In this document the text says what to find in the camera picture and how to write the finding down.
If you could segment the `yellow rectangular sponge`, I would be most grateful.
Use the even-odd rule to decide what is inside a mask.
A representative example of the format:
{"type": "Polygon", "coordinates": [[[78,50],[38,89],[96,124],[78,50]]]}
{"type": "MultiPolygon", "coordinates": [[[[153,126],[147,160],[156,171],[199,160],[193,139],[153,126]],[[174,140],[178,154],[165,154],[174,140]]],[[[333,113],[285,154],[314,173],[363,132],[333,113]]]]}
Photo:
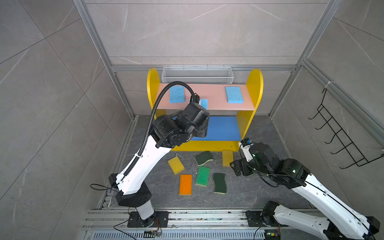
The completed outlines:
{"type": "Polygon", "coordinates": [[[222,151],[222,163],[223,167],[230,167],[230,163],[234,161],[234,152],[232,150],[222,151]]]}

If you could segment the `light blue cellulose sponge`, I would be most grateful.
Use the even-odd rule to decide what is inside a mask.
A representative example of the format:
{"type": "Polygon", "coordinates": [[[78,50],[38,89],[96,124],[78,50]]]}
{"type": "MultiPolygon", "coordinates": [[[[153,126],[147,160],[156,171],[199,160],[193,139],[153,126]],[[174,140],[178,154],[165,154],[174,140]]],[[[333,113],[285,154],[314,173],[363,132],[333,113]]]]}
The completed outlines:
{"type": "Polygon", "coordinates": [[[240,87],[225,87],[229,104],[243,104],[244,98],[240,87]]]}

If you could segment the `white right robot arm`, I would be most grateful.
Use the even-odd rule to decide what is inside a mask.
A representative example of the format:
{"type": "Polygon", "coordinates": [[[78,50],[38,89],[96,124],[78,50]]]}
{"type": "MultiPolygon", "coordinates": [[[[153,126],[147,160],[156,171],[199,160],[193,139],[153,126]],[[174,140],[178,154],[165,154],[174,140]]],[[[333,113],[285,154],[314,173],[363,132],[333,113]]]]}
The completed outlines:
{"type": "Polygon", "coordinates": [[[233,161],[230,166],[237,176],[259,174],[278,187],[287,187],[324,215],[320,218],[304,214],[269,201],[261,213],[265,225],[294,227],[323,240],[373,240],[380,231],[379,220],[366,217],[346,205],[294,159],[269,160],[253,156],[233,161]]]}

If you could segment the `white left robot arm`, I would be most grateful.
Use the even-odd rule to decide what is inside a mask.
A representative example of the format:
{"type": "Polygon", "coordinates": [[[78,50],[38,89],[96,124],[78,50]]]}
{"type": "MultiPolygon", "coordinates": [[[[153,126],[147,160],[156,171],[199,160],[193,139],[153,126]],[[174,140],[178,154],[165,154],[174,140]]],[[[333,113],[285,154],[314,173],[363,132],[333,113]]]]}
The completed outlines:
{"type": "Polygon", "coordinates": [[[111,186],[118,191],[118,205],[135,208],[140,226],[149,227],[156,219],[146,177],[174,147],[189,142],[195,136],[204,138],[208,121],[209,118],[205,118],[202,125],[196,127],[189,121],[184,123],[181,116],[175,119],[168,115],[158,117],[149,126],[143,145],[127,166],[120,173],[109,176],[111,186]]]}

